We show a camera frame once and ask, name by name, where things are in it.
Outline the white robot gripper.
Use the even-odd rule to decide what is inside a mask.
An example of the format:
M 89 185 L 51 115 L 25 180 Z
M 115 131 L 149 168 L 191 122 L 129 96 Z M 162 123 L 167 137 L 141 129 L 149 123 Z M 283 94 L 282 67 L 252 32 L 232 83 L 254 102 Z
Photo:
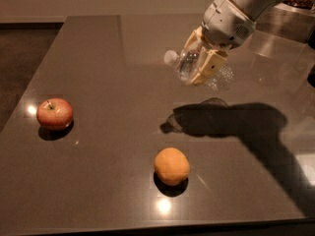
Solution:
M 233 49 L 241 46 L 254 32 L 256 24 L 230 0 L 214 0 L 204 13 L 202 27 L 194 29 L 183 49 L 200 50 L 203 36 L 212 46 Z M 226 62 L 227 53 L 203 47 L 199 53 L 190 83 L 205 84 Z

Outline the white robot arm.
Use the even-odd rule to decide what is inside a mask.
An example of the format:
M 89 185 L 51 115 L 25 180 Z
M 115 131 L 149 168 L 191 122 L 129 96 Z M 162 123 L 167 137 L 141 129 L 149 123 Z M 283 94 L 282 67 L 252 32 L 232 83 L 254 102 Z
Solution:
M 192 31 L 177 68 L 188 85 L 205 84 L 227 60 L 230 49 L 241 46 L 255 31 L 257 20 L 283 0 L 214 0 L 201 25 Z

